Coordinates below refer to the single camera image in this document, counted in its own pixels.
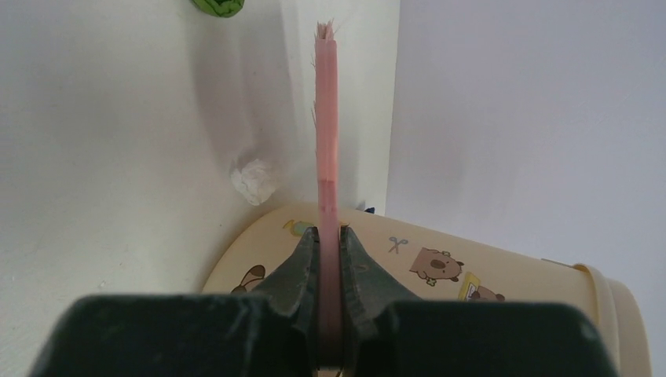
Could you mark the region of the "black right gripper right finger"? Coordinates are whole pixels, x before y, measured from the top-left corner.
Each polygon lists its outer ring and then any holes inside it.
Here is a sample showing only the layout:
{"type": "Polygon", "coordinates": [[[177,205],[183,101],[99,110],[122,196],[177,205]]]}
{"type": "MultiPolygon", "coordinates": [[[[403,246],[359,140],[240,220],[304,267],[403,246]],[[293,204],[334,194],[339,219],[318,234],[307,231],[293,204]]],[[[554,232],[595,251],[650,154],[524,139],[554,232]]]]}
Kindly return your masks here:
{"type": "Polygon", "coordinates": [[[349,226],[341,227],[340,262],[344,376],[394,376],[390,306],[420,298],[365,250],[349,226]]]}

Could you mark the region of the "beige paper bucket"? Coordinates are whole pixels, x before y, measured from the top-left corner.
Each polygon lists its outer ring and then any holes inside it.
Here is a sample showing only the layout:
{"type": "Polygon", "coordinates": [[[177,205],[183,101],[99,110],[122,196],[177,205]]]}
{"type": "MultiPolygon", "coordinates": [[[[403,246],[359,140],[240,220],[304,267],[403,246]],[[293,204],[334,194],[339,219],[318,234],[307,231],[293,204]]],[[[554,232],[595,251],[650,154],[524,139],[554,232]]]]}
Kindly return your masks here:
{"type": "MultiPolygon", "coordinates": [[[[341,209],[338,216],[366,252],[420,298],[564,302],[589,316],[622,376],[651,375],[650,348],[633,294],[594,267],[532,258],[361,210],[341,209]]],[[[229,246],[203,290],[251,291],[318,223],[311,203],[264,215],[229,246]]]]}

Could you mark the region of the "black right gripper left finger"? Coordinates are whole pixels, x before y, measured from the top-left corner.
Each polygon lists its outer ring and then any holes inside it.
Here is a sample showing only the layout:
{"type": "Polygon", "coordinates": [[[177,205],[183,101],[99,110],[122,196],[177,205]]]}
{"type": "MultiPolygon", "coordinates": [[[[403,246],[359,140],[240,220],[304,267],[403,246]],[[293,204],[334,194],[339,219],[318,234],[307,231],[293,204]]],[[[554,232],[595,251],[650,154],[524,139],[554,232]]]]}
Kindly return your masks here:
{"type": "Polygon", "coordinates": [[[278,376],[315,376],[318,370],[320,237],[309,228],[291,255],[254,290],[268,299],[262,340],[278,376]]]}

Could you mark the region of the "pink hand brush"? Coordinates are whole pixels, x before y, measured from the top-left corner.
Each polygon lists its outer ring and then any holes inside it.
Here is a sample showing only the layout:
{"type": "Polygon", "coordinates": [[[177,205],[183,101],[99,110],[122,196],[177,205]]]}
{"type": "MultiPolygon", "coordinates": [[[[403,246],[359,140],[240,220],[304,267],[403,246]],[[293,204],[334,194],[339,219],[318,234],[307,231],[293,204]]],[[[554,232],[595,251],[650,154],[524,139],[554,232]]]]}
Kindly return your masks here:
{"type": "Polygon", "coordinates": [[[314,35],[320,273],[318,283],[318,364],[342,364],[342,289],[338,220],[338,47],[333,21],[319,22],[314,35]]]}

